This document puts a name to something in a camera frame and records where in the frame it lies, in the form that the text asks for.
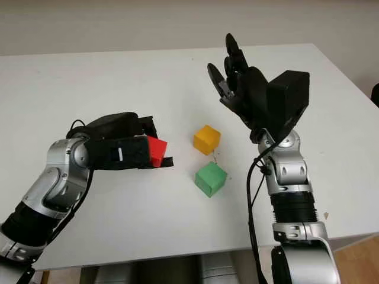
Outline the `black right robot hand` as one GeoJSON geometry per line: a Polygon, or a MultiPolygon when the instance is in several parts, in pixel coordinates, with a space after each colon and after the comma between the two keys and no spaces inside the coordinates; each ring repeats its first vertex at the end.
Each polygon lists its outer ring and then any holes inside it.
{"type": "Polygon", "coordinates": [[[212,63],[207,65],[208,75],[220,95],[220,102],[242,120],[250,129],[251,142],[258,144],[265,132],[261,99],[268,81],[258,68],[248,65],[242,49],[230,33],[226,35],[226,49],[226,75],[223,76],[212,63]]]}

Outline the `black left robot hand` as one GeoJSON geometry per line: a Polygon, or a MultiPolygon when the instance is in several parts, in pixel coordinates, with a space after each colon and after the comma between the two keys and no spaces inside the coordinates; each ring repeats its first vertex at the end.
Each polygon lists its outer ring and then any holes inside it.
{"type": "Polygon", "coordinates": [[[119,139],[138,135],[158,138],[153,117],[139,117],[135,112],[105,115],[90,122],[86,129],[91,137],[98,139],[119,139]]]}

